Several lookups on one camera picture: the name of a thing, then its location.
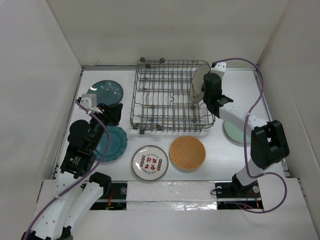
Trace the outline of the cream plate tree drawing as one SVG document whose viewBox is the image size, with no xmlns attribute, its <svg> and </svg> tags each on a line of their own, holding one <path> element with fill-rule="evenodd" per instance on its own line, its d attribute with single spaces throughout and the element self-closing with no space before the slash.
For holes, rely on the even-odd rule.
<svg viewBox="0 0 320 240">
<path fill-rule="evenodd" d="M 204 75 L 208 74 L 210 71 L 211 67 L 207 63 L 200 65 L 195 71 L 189 89 L 190 100 L 193 103 L 198 103 L 203 99 Z"/>
</svg>

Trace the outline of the teal scalloped plate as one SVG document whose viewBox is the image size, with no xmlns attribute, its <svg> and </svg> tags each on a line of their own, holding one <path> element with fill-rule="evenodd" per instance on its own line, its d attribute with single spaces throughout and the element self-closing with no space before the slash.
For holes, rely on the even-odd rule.
<svg viewBox="0 0 320 240">
<path fill-rule="evenodd" d="M 112 162 L 117 160 L 126 150 L 128 145 L 128 138 L 126 132 L 118 126 L 108 126 L 108 133 L 110 136 L 110 141 L 108 145 L 108 150 L 102 162 Z M 96 155 L 96 160 L 99 161 L 107 147 L 108 136 L 104 132 L 99 144 L 94 151 Z"/>
</svg>

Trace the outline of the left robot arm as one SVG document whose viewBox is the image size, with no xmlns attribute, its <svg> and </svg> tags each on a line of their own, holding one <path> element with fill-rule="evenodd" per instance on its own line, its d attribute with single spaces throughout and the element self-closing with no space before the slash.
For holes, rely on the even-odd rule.
<svg viewBox="0 0 320 240">
<path fill-rule="evenodd" d="M 68 147 L 52 200 L 36 215 L 23 233 L 23 240 L 71 240 L 76 228 L 99 198 L 112 192 L 110 176 L 95 169 L 101 163 L 95 150 L 109 126 L 120 123 L 123 104 L 84 105 L 76 100 L 90 121 L 77 120 L 69 128 Z"/>
</svg>

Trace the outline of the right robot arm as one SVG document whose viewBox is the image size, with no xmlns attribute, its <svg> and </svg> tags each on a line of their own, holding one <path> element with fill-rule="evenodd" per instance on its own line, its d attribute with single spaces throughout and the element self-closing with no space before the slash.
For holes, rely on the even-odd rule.
<svg viewBox="0 0 320 240">
<path fill-rule="evenodd" d="M 283 125 L 278 120 L 267 121 L 241 109 L 222 91 L 222 79 L 216 73 L 203 76 L 203 101 L 217 118 L 243 129 L 243 138 L 250 138 L 245 148 L 244 167 L 235 173 L 232 181 L 217 186 L 219 198 L 242 197 L 256 180 L 267 174 L 270 166 L 290 154 Z"/>
</svg>

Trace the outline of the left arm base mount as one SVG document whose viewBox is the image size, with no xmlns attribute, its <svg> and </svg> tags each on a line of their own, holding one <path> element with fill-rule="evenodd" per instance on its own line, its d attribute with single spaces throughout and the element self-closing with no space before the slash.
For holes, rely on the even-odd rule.
<svg viewBox="0 0 320 240">
<path fill-rule="evenodd" d="M 111 190 L 104 193 L 90 208 L 90 210 L 118 211 L 127 209 L 127 181 L 112 181 Z"/>
</svg>

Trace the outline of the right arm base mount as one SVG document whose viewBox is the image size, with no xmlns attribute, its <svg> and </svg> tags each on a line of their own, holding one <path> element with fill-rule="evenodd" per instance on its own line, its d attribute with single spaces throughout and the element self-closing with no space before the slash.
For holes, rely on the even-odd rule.
<svg viewBox="0 0 320 240">
<path fill-rule="evenodd" d="M 210 194 L 216 197 L 218 210 L 262 210 L 264 208 L 258 182 L 243 190 L 234 190 L 231 182 L 216 182 Z"/>
</svg>

